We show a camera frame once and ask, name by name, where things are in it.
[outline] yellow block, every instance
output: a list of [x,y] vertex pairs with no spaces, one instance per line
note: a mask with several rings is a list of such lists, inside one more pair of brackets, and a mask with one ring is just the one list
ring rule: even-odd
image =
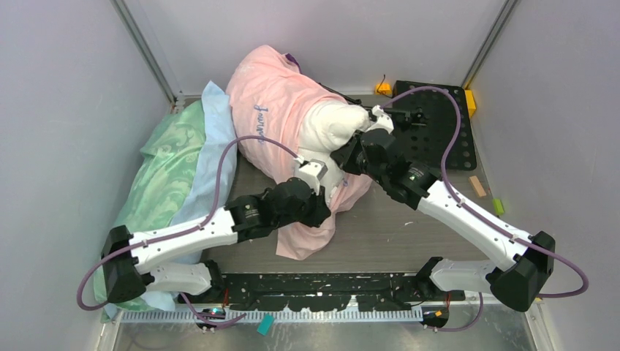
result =
[[465,99],[467,101],[467,110],[469,111],[469,117],[471,118],[476,113],[476,101],[474,100],[474,93],[471,90],[465,90]]
[[391,95],[392,94],[392,87],[390,86],[389,83],[377,84],[374,87],[374,93],[376,95]]

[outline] green patterned cloth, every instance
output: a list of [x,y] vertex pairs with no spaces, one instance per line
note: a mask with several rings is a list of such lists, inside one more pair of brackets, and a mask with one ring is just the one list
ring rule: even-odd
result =
[[[166,116],[140,149],[144,163],[114,227],[124,224],[130,232],[167,227],[192,188],[205,139],[205,114],[200,100],[179,114]],[[94,292],[97,301],[105,301],[102,268],[94,274]],[[136,312],[153,310],[142,298],[116,306]]]

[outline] teal sticky note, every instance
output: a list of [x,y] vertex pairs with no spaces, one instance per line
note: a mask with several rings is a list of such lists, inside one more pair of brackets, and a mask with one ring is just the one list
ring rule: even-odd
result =
[[274,320],[275,318],[273,318],[273,316],[266,314],[262,318],[262,321],[260,322],[260,325],[258,326],[258,329],[256,331],[261,333],[263,336],[266,336]]

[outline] pink fabric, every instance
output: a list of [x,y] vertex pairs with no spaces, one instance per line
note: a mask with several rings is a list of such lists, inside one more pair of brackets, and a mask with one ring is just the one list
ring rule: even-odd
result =
[[[297,151],[298,132],[312,105],[324,99],[344,101],[327,92],[273,48],[263,45],[253,50],[232,75],[226,93],[230,95],[232,121],[237,136],[263,135]],[[241,153],[277,183],[293,176],[295,162],[285,151],[256,140],[241,142]],[[276,254],[303,260],[329,243],[336,231],[335,213],[351,209],[368,191],[371,179],[345,175],[332,199],[332,215],[320,228],[295,223],[280,228]]]

